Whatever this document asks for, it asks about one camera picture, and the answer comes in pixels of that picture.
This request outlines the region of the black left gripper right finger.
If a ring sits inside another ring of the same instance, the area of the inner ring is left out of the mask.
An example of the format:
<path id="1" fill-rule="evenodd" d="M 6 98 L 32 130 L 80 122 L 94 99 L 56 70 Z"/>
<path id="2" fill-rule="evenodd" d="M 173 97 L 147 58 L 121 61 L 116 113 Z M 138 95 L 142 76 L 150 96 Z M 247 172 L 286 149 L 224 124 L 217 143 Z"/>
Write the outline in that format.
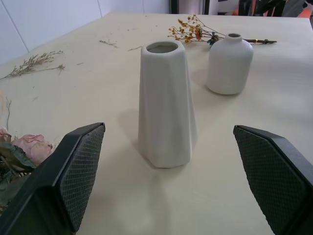
<path id="1" fill-rule="evenodd" d="M 313 164 L 286 138 L 243 125 L 233 134 L 250 190 L 275 235 L 313 235 Z"/>

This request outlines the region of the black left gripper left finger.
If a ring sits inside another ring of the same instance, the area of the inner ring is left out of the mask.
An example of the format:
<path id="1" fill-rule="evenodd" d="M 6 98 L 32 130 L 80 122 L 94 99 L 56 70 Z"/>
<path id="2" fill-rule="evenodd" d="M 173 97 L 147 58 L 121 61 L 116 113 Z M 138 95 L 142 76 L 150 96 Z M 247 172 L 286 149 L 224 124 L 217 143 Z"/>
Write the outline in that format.
<path id="1" fill-rule="evenodd" d="M 76 235 L 95 182 L 106 127 L 98 122 L 66 134 L 0 215 L 0 235 Z"/>

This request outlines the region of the short white round vase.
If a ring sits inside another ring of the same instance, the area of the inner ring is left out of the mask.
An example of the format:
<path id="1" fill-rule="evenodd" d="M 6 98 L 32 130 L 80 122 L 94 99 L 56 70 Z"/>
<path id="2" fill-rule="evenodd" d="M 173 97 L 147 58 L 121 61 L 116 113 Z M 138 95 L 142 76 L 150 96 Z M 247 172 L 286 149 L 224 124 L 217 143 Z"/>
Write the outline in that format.
<path id="1" fill-rule="evenodd" d="M 245 88 L 253 47 L 237 33 L 229 33 L 210 49 L 206 86 L 223 95 L 239 94 Z"/>

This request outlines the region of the tall white faceted vase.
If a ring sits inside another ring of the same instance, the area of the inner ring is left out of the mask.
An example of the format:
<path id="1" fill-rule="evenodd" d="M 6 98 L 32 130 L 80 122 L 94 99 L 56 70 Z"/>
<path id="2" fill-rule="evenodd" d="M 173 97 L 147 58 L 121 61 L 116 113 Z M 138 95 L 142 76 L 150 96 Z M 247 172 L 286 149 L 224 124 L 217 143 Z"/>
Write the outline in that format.
<path id="1" fill-rule="evenodd" d="M 185 48 L 158 41 L 141 49 L 138 146 L 158 168 L 191 161 L 198 140 Z"/>

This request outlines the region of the pink dried rose bunch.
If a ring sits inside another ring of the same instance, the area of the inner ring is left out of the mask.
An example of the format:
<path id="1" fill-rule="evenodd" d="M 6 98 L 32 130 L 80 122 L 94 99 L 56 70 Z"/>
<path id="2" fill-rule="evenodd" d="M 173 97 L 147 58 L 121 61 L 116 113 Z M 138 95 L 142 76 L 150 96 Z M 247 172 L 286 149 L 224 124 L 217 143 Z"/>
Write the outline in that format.
<path id="1" fill-rule="evenodd" d="M 0 216 L 34 169 L 56 149 L 43 135 L 8 132 L 11 101 L 0 93 Z"/>

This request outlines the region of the beige dried grass sprig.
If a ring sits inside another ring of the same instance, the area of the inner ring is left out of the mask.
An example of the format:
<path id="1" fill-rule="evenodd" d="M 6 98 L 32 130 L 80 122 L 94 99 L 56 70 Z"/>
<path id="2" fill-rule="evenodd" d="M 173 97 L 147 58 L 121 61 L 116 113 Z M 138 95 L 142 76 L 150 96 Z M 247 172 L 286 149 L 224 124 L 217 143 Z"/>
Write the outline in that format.
<path id="1" fill-rule="evenodd" d="M 64 53 L 63 51 L 59 50 L 59 51 L 45 52 L 40 56 L 38 54 L 33 55 L 28 60 L 24 60 L 23 64 L 21 64 L 20 66 L 14 66 L 13 70 L 8 75 L 0 78 L 0 80 L 39 71 L 39 70 L 36 70 L 36 67 L 41 66 L 46 63 L 53 62 L 55 56 L 61 55 L 63 53 Z"/>

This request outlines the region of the small dried twig fragment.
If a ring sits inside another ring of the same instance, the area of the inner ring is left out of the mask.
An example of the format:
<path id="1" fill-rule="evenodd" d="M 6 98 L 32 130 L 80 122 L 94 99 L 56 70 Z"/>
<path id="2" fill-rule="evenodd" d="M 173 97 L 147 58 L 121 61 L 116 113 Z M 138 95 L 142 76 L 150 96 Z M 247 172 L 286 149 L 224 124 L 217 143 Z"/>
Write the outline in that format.
<path id="1" fill-rule="evenodd" d="M 100 43 L 103 43 L 103 44 L 106 44 L 106 45 L 109 45 L 111 47 L 114 47 L 114 48 L 118 48 L 118 46 L 116 45 L 116 43 L 111 43 L 109 41 L 104 41 L 104 40 L 99 40 Z"/>

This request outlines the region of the yellow dried flower sprig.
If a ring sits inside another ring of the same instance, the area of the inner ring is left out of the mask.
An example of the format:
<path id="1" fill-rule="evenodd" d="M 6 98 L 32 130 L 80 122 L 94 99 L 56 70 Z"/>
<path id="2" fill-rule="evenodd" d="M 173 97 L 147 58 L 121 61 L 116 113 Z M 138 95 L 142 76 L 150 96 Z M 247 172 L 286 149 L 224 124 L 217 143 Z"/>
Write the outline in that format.
<path id="1" fill-rule="evenodd" d="M 210 46 L 219 40 L 225 39 L 226 35 L 206 26 L 197 15 L 187 17 L 186 21 L 178 19 L 179 27 L 170 27 L 168 30 L 177 41 L 184 41 L 186 44 L 192 42 L 206 42 Z"/>

